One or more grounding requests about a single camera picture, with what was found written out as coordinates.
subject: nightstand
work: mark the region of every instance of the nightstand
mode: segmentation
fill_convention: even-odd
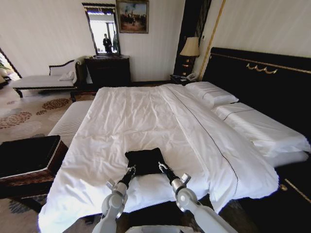
[[[171,76],[171,82],[174,83],[174,84],[181,84],[183,86],[189,84],[189,83],[193,83],[189,80],[185,80],[185,78],[181,78],[181,76],[179,75],[170,75]]]

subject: white wall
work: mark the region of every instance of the white wall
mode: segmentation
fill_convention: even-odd
[[[199,73],[222,0],[213,0],[194,65]],[[226,0],[211,47],[311,57],[310,0]]]
[[[82,2],[115,0],[1,0],[0,46],[22,76],[48,74],[48,65],[94,55]],[[149,33],[120,33],[133,81],[169,79],[185,0],[149,0]]]

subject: upholstered bench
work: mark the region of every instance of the upholstered bench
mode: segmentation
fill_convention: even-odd
[[[84,63],[84,58],[86,57],[87,56],[79,57],[63,65],[49,66],[49,75],[24,77],[20,80],[11,82],[10,86],[19,94],[21,98],[23,97],[21,90],[78,89],[86,81],[87,69]],[[60,81],[59,79],[62,75],[68,73],[69,71],[74,71],[73,79]]]
[[[74,102],[63,114],[49,135],[60,135],[64,144],[69,147],[92,102],[92,100]]]

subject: white cushion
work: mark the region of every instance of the white cushion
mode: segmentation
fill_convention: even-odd
[[[69,147],[92,102],[92,100],[86,100],[73,103],[63,114],[49,135],[60,135],[64,144]]]
[[[58,80],[59,81],[68,81],[68,80],[73,80],[74,79],[74,72],[73,70],[63,74]]]
[[[253,142],[266,157],[276,157],[281,152],[311,151],[304,135],[243,103],[218,106],[212,111]]]
[[[186,85],[186,88],[200,101],[204,102],[210,109],[216,105],[239,101],[234,95],[209,82],[190,83]]]
[[[28,76],[10,83],[13,88],[22,87],[56,87],[56,86],[72,86],[72,80],[59,81],[60,76],[36,75]]]

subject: wooden dresser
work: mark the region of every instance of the wooden dresser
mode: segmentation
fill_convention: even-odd
[[[130,60],[123,55],[96,55],[85,59],[93,84],[103,86],[130,86]]]

